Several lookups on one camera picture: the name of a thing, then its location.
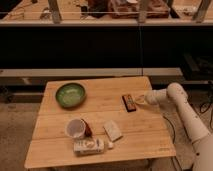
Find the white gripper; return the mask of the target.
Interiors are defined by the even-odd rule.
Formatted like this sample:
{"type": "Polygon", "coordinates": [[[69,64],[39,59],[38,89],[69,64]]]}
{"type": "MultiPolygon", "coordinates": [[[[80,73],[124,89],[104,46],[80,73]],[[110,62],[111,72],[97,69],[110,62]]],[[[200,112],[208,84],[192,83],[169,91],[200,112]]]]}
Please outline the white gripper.
{"type": "Polygon", "coordinates": [[[145,96],[140,95],[134,98],[134,103],[138,106],[144,106],[146,102],[150,105],[157,105],[167,100],[167,91],[165,89],[148,91],[145,96]]]}

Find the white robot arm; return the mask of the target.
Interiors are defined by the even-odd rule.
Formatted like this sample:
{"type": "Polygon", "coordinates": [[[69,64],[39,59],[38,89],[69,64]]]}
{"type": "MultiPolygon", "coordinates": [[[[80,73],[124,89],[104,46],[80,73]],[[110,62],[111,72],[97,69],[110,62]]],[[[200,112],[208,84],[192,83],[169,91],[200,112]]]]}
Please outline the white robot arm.
{"type": "Polygon", "coordinates": [[[213,133],[188,102],[188,94],[181,84],[173,82],[165,89],[147,91],[144,95],[137,96],[134,102],[137,105],[172,103],[196,153],[192,171],[213,171],[213,133]]]}

